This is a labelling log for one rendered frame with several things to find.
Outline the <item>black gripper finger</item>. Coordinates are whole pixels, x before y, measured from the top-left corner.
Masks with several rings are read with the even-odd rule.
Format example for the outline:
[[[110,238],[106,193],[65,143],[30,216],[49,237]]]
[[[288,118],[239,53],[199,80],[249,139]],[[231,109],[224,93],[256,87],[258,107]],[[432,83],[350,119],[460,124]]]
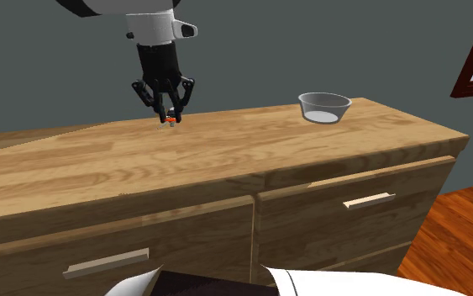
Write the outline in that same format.
[[[195,86],[195,80],[188,77],[181,77],[181,80],[178,84],[171,87],[171,91],[168,93],[174,111],[174,118],[177,123],[181,122],[181,113],[183,109],[188,105],[193,88]],[[179,87],[183,88],[183,95],[179,94]]]
[[[146,107],[153,108],[159,115],[160,122],[166,121],[166,110],[163,104],[162,94],[167,91],[167,85],[155,79],[152,83],[146,83],[143,80],[136,80],[131,84],[136,94]]]

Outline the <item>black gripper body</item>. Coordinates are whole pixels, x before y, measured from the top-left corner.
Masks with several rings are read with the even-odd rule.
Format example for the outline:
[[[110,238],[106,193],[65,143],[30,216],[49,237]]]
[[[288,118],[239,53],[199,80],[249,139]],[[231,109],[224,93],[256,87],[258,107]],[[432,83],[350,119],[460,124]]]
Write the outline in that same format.
[[[150,87],[157,81],[160,93],[178,94],[182,74],[175,42],[152,46],[137,44],[136,47],[143,71],[142,81]]]

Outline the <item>small orange and grey object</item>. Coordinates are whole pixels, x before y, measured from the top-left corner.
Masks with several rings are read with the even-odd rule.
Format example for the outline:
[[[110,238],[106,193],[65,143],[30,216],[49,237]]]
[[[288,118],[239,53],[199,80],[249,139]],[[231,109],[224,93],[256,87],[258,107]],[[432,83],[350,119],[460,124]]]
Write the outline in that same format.
[[[174,108],[169,108],[166,111],[166,119],[163,123],[159,125],[159,129],[164,128],[165,126],[169,125],[170,127],[174,127],[176,124],[176,112]]]

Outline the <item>wooden chest of drawers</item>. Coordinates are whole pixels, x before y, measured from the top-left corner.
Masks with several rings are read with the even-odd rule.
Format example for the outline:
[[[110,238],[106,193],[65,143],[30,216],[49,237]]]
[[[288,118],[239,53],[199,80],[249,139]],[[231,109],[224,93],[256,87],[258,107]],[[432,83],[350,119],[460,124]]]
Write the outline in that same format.
[[[365,98],[0,134],[0,296],[101,296],[156,267],[395,274],[469,136]]]

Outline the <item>clear glass bowl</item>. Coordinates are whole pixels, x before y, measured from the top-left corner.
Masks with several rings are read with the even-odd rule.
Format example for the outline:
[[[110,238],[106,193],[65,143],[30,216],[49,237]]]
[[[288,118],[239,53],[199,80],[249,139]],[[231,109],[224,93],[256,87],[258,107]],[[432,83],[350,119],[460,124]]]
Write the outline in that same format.
[[[329,92],[306,92],[298,96],[302,117],[312,123],[338,123],[352,104],[352,100]]]

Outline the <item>bed with white pillows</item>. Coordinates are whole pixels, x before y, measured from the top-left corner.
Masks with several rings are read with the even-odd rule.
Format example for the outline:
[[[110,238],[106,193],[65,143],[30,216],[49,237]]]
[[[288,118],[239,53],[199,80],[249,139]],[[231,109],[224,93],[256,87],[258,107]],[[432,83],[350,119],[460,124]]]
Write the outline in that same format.
[[[378,272],[268,267],[272,286],[164,271],[126,278],[103,296],[466,296],[447,288]]]

